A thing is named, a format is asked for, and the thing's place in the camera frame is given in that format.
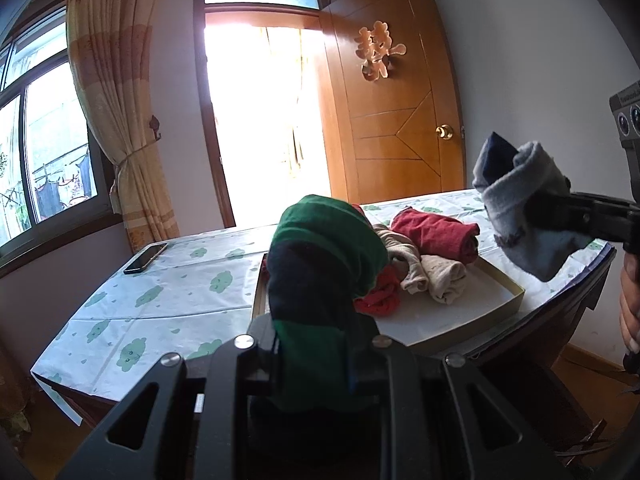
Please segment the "person's right hand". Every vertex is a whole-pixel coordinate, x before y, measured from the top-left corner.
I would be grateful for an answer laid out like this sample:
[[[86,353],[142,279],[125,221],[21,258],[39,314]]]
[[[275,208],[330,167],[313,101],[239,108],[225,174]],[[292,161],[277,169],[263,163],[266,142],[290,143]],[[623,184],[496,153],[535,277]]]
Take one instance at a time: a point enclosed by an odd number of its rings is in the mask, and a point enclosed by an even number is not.
[[[640,281],[639,260],[635,255],[624,255],[620,271],[620,333],[627,349],[637,354],[640,349]]]

